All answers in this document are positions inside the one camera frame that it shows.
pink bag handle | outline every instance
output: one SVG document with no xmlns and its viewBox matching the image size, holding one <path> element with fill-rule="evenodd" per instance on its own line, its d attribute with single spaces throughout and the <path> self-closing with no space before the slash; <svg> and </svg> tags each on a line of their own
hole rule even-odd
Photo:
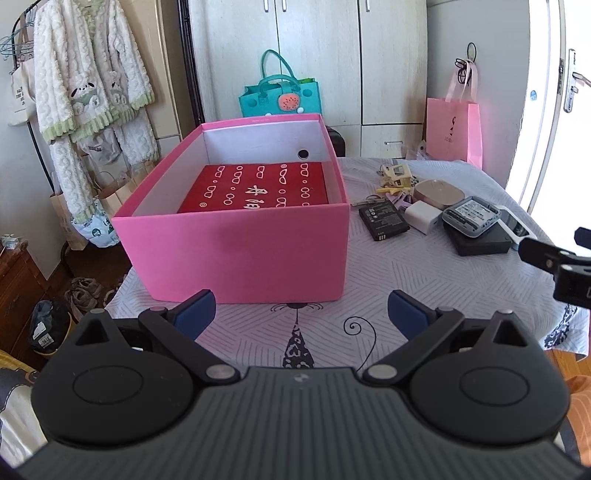
<svg viewBox="0 0 591 480">
<path fill-rule="evenodd" d="M 462 85 L 462 94 L 460 95 L 460 98 L 458 100 L 462 101 L 464 98 L 464 93 L 466 91 L 466 86 L 468 83 L 468 78 L 470 78 L 470 74 L 472 74 L 472 80 L 471 80 L 471 90 L 470 90 L 470 96 L 472 97 L 472 102 L 476 102 L 476 98 L 478 96 L 478 69 L 476 68 L 476 65 L 474 64 L 473 61 L 471 60 L 465 60 L 466 62 L 466 82 L 464 83 L 464 85 Z M 452 75 L 452 81 L 449 84 L 449 88 L 447 90 L 447 96 L 445 98 L 446 102 L 451 102 L 454 99 L 455 93 L 456 93 L 456 88 L 458 86 L 458 84 L 461 85 L 461 83 L 458 81 L 457 79 L 457 74 L 454 73 Z"/>
</svg>

red box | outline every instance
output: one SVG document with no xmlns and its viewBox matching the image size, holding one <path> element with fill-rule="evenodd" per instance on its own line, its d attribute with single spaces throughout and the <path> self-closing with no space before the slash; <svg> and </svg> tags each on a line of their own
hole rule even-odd
<svg viewBox="0 0 591 480">
<path fill-rule="evenodd" d="M 206 165 L 178 212 L 326 204 L 320 162 Z"/>
</svg>

teal bag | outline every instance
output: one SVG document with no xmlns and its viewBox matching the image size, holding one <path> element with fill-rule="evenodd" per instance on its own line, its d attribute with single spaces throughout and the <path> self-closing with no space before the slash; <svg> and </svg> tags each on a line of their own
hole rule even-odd
<svg viewBox="0 0 591 480">
<path fill-rule="evenodd" d="M 269 54 L 280 60 L 289 75 L 266 75 L 265 60 Z M 245 87 L 244 94 L 238 97 L 242 116 L 322 113 L 318 82 L 314 79 L 296 79 L 289 64 L 275 50 L 267 50 L 262 55 L 261 75 L 262 80 L 258 85 Z"/>
</svg>

white tablecloth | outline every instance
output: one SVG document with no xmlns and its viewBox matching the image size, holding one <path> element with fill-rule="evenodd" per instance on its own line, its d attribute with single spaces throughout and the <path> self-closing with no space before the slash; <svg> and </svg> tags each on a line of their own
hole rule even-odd
<svg viewBox="0 0 591 480">
<path fill-rule="evenodd" d="M 374 193 L 382 162 L 340 159 L 351 201 Z M 416 161 L 410 166 L 419 178 L 446 180 L 466 195 L 509 207 L 538 238 L 548 241 L 529 215 L 480 170 L 463 162 Z M 340 300 L 218 305 L 215 321 L 197 341 L 243 372 L 251 365 L 366 367 L 406 342 L 387 314 L 387 298 L 395 289 L 432 308 L 453 306 L 471 318 L 490 318 L 495 310 L 510 308 L 543 348 L 588 351 L 589 311 L 553 300 L 552 276 L 521 262 L 514 250 L 459 257 L 441 226 L 428 236 L 411 229 L 374 242 L 356 209 L 350 216 L 348 273 Z M 150 297 L 132 268 L 107 310 L 113 318 L 125 318 L 162 304 L 167 305 Z"/>
</svg>

pink box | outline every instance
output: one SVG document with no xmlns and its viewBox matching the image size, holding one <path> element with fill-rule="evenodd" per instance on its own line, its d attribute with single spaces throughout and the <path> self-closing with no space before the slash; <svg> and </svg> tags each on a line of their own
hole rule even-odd
<svg viewBox="0 0 591 480">
<path fill-rule="evenodd" d="M 298 161 L 322 162 L 328 205 L 176 213 L 207 164 Z M 112 222 L 157 300 L 181 302 L 208 288 L 219 303 L 320 302 L 343 294 L 349 212 L 320 115 L 277 115 L 199 126 Z"/>
</svg>

